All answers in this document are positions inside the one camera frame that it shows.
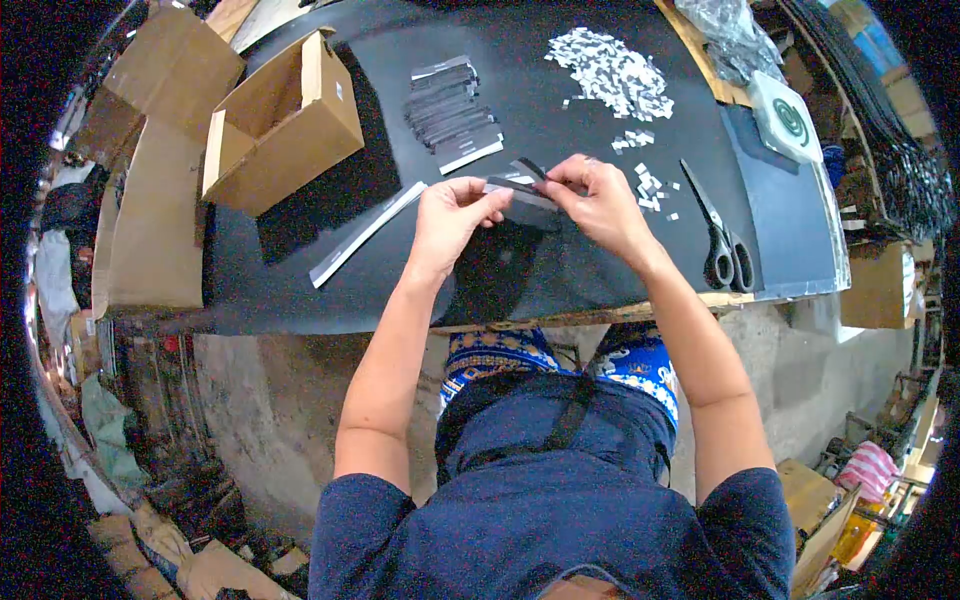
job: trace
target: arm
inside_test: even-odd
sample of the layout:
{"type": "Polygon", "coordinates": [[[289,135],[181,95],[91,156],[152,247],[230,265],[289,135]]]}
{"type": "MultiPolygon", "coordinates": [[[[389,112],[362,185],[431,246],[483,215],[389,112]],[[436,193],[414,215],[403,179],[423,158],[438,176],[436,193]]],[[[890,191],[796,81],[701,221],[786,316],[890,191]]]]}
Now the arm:
{"type": "Polygon", "coordinates": [[[623,173],[576,155],[547,177],[541,190],[647,286],[660,336],[690,404],[697,503],[743,469],[773,468],[756,396],[736,350],[654,238],[623,173]]]}
{"type": "Polygon", "coordinates": [[[460,178],[423,191],[406,268],[347,389],[333,477],[374,475],[410,493],[407,427],[434,300],[478,226],[503,220],[511,192],[483,196],[484,181],[460,178]]]}

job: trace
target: green cloth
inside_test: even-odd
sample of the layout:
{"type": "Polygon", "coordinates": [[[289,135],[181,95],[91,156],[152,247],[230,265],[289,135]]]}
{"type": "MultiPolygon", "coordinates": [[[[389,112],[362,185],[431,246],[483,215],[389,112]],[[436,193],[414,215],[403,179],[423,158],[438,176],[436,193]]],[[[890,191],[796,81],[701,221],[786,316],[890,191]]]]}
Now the green cloth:
{"type": "Polygon", "coordinates": [[[127,448],[123,423],[132,410],[100,385],[94,373],[81,385],[84,427],[93,440],[97,461],[110,481],[121,489],[141,489],[149,480],[127,448]]]}

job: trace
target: plastic bag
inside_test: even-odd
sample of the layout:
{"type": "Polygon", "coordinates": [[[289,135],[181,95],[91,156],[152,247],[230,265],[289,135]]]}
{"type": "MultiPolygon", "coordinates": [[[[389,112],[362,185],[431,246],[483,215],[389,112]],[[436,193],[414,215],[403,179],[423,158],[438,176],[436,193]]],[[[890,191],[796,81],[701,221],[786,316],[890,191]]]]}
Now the plastic bag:
{"type": "Polygon", "coordinates": [[[70,275],[70,241],[62,230],[47,231],[40,238],[34,278],[47,339],[52,347],[62,348],[70,315],[80,310],[70,275]]]}
{"type": "Polygon", "coordinates": [[[746,85],[755,70],[786,84],[776,44],[754,21],[747,0],[676,0],[677,9],[707,38],[717,76],[746,85]]]}
{"type": "Polygon", "coordinates": [[[867,502],[883,502],[883,493],[899,475],[900,470],[886,450],[867,441],[856,447],[853,456],[833,483],[847,490],[852,490],[856,484],[862,483],[861,498],[867,502]]]}

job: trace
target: green coil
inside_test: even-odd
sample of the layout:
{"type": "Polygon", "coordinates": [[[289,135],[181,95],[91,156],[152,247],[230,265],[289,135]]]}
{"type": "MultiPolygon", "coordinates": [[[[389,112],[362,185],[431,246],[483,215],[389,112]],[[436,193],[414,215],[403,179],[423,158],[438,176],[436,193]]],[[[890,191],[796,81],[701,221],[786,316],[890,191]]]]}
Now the green coil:
{"type": "Polygon", "coordinates": [[[791,135],[804,138],[802,147],[810,142],[810,131],[807,130],[804,118],[798,110],[788,105],[782,98],[777,98],[774,100],[774,112],[791,135]]]}

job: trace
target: stack of label strips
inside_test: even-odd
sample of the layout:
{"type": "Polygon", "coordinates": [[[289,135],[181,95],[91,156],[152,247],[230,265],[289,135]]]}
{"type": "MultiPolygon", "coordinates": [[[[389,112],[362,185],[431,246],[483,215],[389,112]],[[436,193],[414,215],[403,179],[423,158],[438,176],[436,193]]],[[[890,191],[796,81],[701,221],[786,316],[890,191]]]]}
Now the stack of label strips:
{"type": "Polygon", "coordinates": [[[503,150],[503,132],[478,99],[480,78],[469,57],[414,69],[410,80],[404,115],[443,175],[503,150]]]}

